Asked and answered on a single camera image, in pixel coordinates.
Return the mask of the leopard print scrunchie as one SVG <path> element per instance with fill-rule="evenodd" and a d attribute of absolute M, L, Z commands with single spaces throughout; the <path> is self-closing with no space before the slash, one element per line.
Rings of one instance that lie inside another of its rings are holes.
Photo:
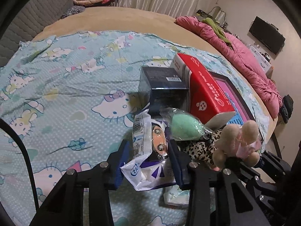
<path fill-rule="evenodd" d="M 214 143 L 220 139 L 222 129 L 214 131 L 209 138 L 186 141 L 187 146 L 181 148 L 193 161 L 203 161 L 210 167 L 215 167 L 213 153 L 216 150 Z"/>

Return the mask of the white blue snack packet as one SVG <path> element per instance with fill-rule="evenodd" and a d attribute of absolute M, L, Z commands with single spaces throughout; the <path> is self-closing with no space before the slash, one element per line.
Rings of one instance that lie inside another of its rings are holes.
<path fill-rule="evenodd" d="M 133 158 L 121 167 L 136 191 L 147 191 L 176 183 L 168 154 L 165 124 L 152 119 L 148 110 L 135 116 Z"/>

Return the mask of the green sponge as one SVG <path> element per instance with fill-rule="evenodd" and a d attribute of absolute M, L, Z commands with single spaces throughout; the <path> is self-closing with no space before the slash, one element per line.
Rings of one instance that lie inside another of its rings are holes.
<path fill-rule="evenodd" d="M 197 117 L 177 108 L 165 108 L 160 111 L 167 123 L 169 136 L 176 141 L 208 139 L 213 133 Z"/>

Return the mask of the green floral tissue pack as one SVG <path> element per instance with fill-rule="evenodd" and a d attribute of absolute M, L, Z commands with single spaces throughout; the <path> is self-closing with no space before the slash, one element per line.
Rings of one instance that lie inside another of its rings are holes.
<path fill-rule="evenodd" d="M 170 206 L 188 207 L 190 190 L 181 190 L 178 185 L 164 188 L 164 202 Z"/>

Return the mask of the beige plush bunny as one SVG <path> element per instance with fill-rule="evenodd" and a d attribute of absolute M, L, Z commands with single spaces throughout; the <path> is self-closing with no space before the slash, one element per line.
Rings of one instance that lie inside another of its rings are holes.
<path fill-rule="evenodd" d="M 254 167 L 260 160 L 258 150 L 261 148 L 257 123 L 248 120 L 243 125 L 226 125 L 214 146 L 212 160 L 218 168 L 225 168 L 226 159 L 230 157 L 240 158 L 245 165 Z"/>

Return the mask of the red tissue box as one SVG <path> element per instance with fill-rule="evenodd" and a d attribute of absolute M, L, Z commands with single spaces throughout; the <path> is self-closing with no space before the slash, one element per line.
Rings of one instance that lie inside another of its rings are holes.
<path fill-rule="evenodd" d="M 177 53 L 170 67 L 189 88 L 183 110 L 212 130 L 220 129 L 235 115 L 224 91 L 196 57 Z"/>

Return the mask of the dark blue cosmetic box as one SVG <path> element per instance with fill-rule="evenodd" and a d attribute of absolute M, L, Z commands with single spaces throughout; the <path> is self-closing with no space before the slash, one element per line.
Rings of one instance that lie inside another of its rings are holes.
<path fill-rule="evenodd" d="M 139 99 L 142 107 L 148 109 L 151 116 L 158 116 L 161 110 L 168 107 L 182 108 L 188 91 L 186 83 L 174 68 L 141 68 Z"/>

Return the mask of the Hello Kitty blue bedsheet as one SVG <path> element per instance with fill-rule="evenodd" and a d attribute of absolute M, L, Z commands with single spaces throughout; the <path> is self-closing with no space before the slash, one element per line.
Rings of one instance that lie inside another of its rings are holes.
<path fill-rule="evenodd" d="M 142 106 L 142 66 L 168 67 L 177 53 L 197 57 L 227 76 L 263 135 L 269 118 L 224 58 L 153 34 L 104 31 L 21 42 L 1 68 L 1 119 L 29 153 L 38 201 L 44 202 L 70 168 L 93 168 L 130 139 Z"/>

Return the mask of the dark clothes on chair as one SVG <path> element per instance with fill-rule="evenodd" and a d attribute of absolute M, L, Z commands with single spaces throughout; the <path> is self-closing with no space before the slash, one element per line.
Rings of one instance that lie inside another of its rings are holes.
<path fill-rule="evenodd" d="M 284 124 L 287 124 L 288 120 L 292 116 L 294 101 L 292 97 L 288 94 L 282 98 L 282 102 L 283 104 L 280 108 L 280 115 L 282 117 Z"/>

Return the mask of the pink quilt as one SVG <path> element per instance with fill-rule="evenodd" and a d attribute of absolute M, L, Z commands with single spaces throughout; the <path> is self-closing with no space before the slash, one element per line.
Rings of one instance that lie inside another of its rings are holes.
<path fill-rule="evenodd" d="M 176 24 L 200 36 L 218 50 L 251 84 L 268 109 L 270 116 L 273 119 L 278 116 L 282 106 L 282 97 L 274 82 L 266 76 L 257 59 L 244 43 L 235 36 L 224 32 L 232 44 L 229 47 L 217 37 L 209 25 L 193 16 L 178 17 Z"/>

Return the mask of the white drawer cabinet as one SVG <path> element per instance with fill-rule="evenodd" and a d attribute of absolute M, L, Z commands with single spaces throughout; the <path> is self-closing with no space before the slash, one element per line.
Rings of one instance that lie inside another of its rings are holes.
<path fill-rule="evenodd" d="M 261 66 L 267 77 L 270 77 L 273 71 L 273 67 L 267 60 L 266 55 L 257 50 L 253 45 L 249 45 L 248 48 L 257 59 L 258 64 Z"/>

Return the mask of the green garment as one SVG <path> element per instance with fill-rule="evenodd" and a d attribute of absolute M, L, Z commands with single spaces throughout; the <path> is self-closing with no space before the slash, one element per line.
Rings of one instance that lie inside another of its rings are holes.
<path fill-rule="evenodd" d="M 209 25 L 219 39 L 223 40 L 229 47 L 232 46 L 231 42 L 225 36 L 223 29 L 217 24 L 215 24 L 215 22 L 210 17 L 203 19 L 202 22 Z"/>

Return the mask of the grey quilted sofa cover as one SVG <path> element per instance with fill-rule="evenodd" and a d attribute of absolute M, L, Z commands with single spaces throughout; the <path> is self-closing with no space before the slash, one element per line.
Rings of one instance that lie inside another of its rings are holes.
<path fill-rule="evenodd" d="M 29 0 L 1 38 L 1 66 L 8 63 L 21 41 L 31 41 L 72 6 L 73 0 Z"/>

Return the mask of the black wall television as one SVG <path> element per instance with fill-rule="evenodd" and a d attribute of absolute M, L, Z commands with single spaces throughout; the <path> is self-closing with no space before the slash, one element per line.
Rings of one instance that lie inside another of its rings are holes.
<path fill-rule="evenodd" d="M 275 55 L 283 48 L 286 40 L 276 27 L 257 16 L 249 28 L 249 33 Z"/>

